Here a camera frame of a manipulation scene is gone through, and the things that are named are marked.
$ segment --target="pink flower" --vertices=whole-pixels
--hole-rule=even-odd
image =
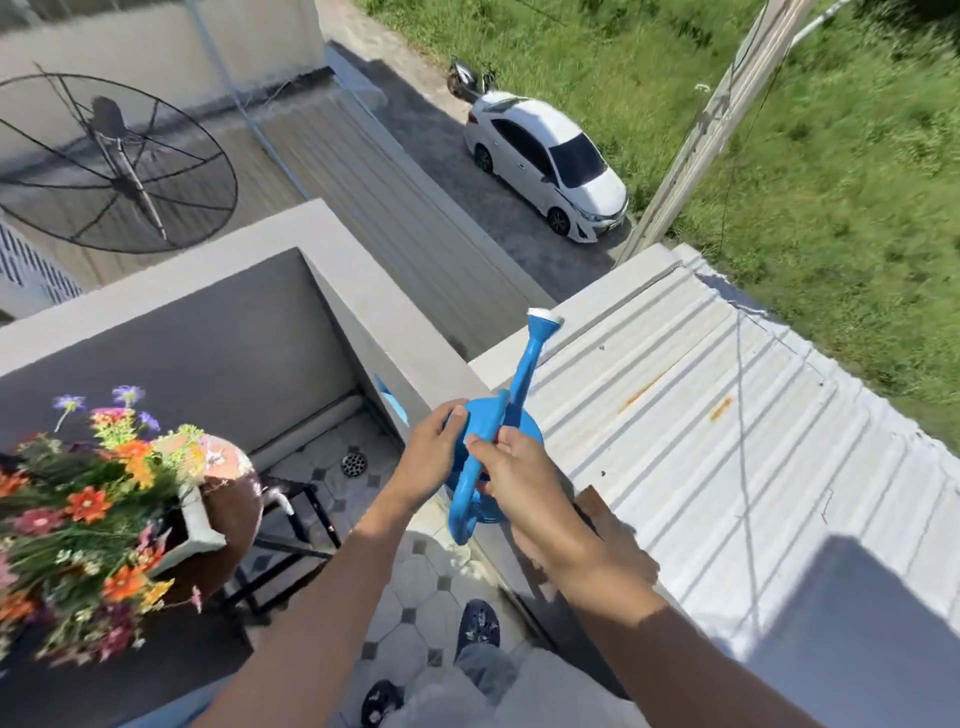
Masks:
[[[197,608],[197,614],[200,614],[204,610],[204,597],[201,595],[200,590],[197,589],[197,585],[193,585],[193,590],[190,594],[190,603]]]
[[[7,561],[7,552],[0,551],[0,589],[6,589],[16,584],[17,576]]]
[[[53,508],[31,508],[13,520],[16,529],[28,536],[47,536],[63,523],[60,511]]]
[[[133,630],[126,626],[114,627],[107,632],[107,636],[100,640],[97,645],[100,651],[100,662],[103,662],[110,655],[125,650],[127,645],[130,644],[132,634]]]
[[[154,533],[154,525],[152,523],[147,523],[147,527],[140,531],[140,541],[136,545],[137,551],[143,551],[147,546],[150,545],[150,537]]]

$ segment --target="watering can spout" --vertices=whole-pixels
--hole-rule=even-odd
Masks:
[[[514,381],[510,385],[510,404],[507,407],[504,425],[519,426],[520,414],[523,412],[523,404],[526,402],[530,382],[534,377],[534,370],[537,369],[540,353],[543,351],[543,344],[557,333],[563,324],[563,317],[546,308],[531,308],[527,311],[527,332],[530,338],[520,363],[516,366]]]

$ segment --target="pipe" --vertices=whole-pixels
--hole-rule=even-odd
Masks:
[[[790,41],[790,48],[793,48],[795,45],[797,45],[797,43],[809,36],[811,33],[817,30],[817,28],[838,14],[849,2],[850,0],[837,0],[837,2],[833,3],[833,5],[817,15],[805,28],[793,36],[793,40]]]
[[[313,198],[306,191],[300,180],[297,179],[297,175],[293,173],[293,170],[287,166],[286,162],[283,161],[283,158],[274,148],[274,145],[270,143],[270,139],[260,131],[260,128],[256,125],[256,122],[253,121],[251,116],[247,113],[247,110],[244,108],[243,103],[240,101],[240,91],[237,90],[237,87],[233,85],[233,79],[230,77],[230,72],[227,70],[227,65],[224,63],[223,56],[220,55],[220,51],[217,48],[217,44],[213,39],[213,36],[210,34],[209,29],[204,23],[204,17],[200,13],[200,6],[197,4],[197,0],[184,0],[184,5],[187,8],[187,11],[190,13],[190,17],[193,20],[193,24],[197,29],[197,33],[200,34],[200,40],[204,44],[204,49],[206,51],[207,57],[210,59],[210,62],[217,69],[217,73],[220,75],[220,80],[223,84],[229,89],[230,96],[233,97],[233,104],[237,107],[237,110],[240,111],[240,115],[243,116],[243,120],[247,123],[247,126],[250,128],[253,138],[259,142],[260,146],[263,147],[263,151],[267,153],[267,156],[280,168],[280,171],[286,175],[287,179],[290,181],[300,196],[305,200],[312,200]]]

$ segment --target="white roof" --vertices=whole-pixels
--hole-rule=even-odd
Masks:
[[[686,246],[555,309],[527,409],[660,581],[825,725],[960,720],[960,461]],[[471,362],[495,388],[526,343]]]
[[[555,147],[583,133],[566,114],[537,99],[521,101],[503,115],[529,131],[544,147]]]

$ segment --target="mesh satellite dish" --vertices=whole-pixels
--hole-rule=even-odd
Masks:
[[[127,85],[69,73],[0,83],[0,208],[116,253],[170,253],[230,219],[237,179],[189,115]]]

